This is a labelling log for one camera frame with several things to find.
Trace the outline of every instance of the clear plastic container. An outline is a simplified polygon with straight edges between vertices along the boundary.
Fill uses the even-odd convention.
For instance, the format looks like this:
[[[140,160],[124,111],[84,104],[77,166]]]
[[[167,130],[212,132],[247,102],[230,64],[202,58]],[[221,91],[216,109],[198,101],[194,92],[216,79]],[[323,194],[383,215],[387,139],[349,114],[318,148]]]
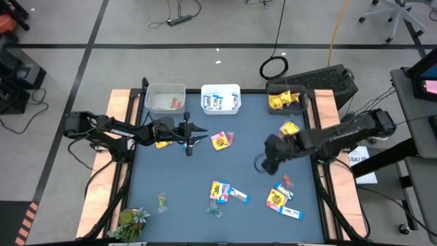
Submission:
[[[176,100],[181,107],[172,108]],[[185,112],[185,85],[182,84],[150,84],[145,93],[145,107],[150,113],[179,114]]]
[[[206,109],[203,107],[203,96],[206,94],[237,94],[237,107],[234,109],[224,110],[224,109]],[[201,89],[200,96],[200,105],[203,109],[203,112],[207,115],[231,115],[238,113],[238,110],[241,107],[241,92],[240,86],[236,84],[227,84],[227,85],[204,85]]]

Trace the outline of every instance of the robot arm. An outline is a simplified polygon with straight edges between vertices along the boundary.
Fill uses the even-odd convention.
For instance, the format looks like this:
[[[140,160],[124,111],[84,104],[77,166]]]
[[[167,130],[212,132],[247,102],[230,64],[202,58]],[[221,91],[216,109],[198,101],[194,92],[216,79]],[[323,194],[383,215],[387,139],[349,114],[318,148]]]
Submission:
[[[369,137],[388,137],[395,131],[396,124],[389,113],[375,109],[336,126],[286,135],[283,140],[270,135],[264,142],[266,160],[262,167],[273,175],[280,162],[313,153],[319,160],[327,161],[335,158],[342,148]]]
[[[65,116],[64,136],[71,139],[86,139],[90,146],[101,146],[111,153],[113,160],[127,162],[131,160],[132,152],[128,148],[128,139],[143,146],[150,146],[160,141],[176,141],[179,144],[187,143],[186,155],[193,154],[193,145],[197,140],[207,137],[202,135],[192,137],[192,132],[206,132],[188,120],[189,112],[184,114],[184,121],[178,127],[174,126],[173,118],[163,117],[152,120],[151,123],[136,127],[120,122],[106,115],[94,115],[88,111],[72,112]],[[113,133],[125,138],[113,138],[106,133]]]

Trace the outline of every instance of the black floor stripe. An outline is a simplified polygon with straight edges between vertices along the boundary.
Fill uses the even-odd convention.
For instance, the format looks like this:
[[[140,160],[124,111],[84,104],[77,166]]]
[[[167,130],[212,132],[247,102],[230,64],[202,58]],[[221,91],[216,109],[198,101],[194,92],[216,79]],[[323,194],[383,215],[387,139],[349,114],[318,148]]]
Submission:
[[[86,49],[88,44],[17,44],[20,49]]]
[[[423,49],[437,44],[421,45]],[[88,44],[18,44],[21,49],[86,49]],[[274,44],[93,44],[93,49],[273,49]],[[278,44],[279,49],[329,49],[329,44]],[[417,44],[334,44],[334,49],[417,49]]]
[[[419,55],[421,56],[421,58],[425,57],[426,56],[425,49],[423,48],[423,45],[421,44],[419,37],[416,35],[416,31],[414,30],[414,27],[412,26],[411,22],[407,20],[404,20],[404,22],[405,22],[405,26],[407,26],[408,32],[411,35],[414,45],[416,46],[416,49],[419,52]]]
[[[91,36],[89,37],[87,47],[83,54],[83,58],[81,64],[79,65],[79,69],[77,70],[76,78],[74,79],[73,86],[70,91],[70,95],[68,96],[66,107],[64,112],[62,113],[61,120],[59,121],[59,126],[56,130],[56,135],[53,140],[52,146],[50,147],[50,151],[48,152],[47,160],[44,165],[44,169],[42,170],[40,180],[35,190],[35,194],[33,195],[34,202],[40,203],[42,199],[42,195],[47,185],[48,177],[50,176],[50,172],[53,167],[53,163],[55,162],[56,154],[59,149],[59,145],[62,140],[62,132],[64,125],[64,115],[70,113],[73,108],[74,99],[76,98],[77,92],[79,90],[79,86],[81,85],[83,74],[88,64],[89,56],[91,55],[91,50],[94,42],[96,41],[97,33],[102,24],[102,19],[104,16],[104,12],[108,6],[109,0],[103,0],[102,5],[100,6],[100,10],[97,15],[96,23],[94,24],[93,30],[91,32]]]

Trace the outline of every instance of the yellow package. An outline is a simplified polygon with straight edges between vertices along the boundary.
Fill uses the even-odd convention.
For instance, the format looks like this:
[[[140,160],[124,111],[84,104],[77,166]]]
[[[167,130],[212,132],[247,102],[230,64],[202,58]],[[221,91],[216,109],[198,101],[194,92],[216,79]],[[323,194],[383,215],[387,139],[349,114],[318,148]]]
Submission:
[[[270,194],[267,197],[267,207],[273,208],[276,211],[279,211],[281,206],[285,206],[287,202],[287,198],[281,192],[272,189]]]
[[[162,142],[155,142],[157,148],[164,148],[165,146],[168,146],[169,144],[172,144],[172,141],[162,141]]]
[[[216,150],[221,150],[229,146],[226,134],[221,132],[211,137],[212,145]]]
[[[268,104],[272,109],[282,109],[283,105],[281,98],[276,95],[268,95]]]
[[[293,94],[291,95],[291,98],[292,98],[291,103],[294,103],[294,102],[299,103],[299,96],[300,96],[300,93],[293,93]]]
[[[297,133],[300,129],[293,122],[286,122],[280,127],[281,132],[284,135]]]
[[[291,92],[289,90],[279,94],[279,97],[281,98],[283,104],[287,104],[287,103],[292,102],[292,95],[291,95]]]
[[[219,181],[212,182],[210,198],[217,200],[220,196],[219,193],[220,193],[220,182]]]

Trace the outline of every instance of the red object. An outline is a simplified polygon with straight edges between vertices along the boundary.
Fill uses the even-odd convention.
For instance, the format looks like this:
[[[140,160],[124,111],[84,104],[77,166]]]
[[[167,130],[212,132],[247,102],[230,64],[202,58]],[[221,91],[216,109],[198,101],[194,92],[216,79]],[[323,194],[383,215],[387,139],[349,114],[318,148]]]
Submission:
[[[0,15],[0,33],[13,31],[16,27],[16,21],[8,14]]]
[[[173,100],[171,101],[171,104],[170,104],[170,107],[172,108],[172,109],[174,109],[174,108],[176,108],[176,103],[177,103],[177,99],[176,98],[173,98]]]

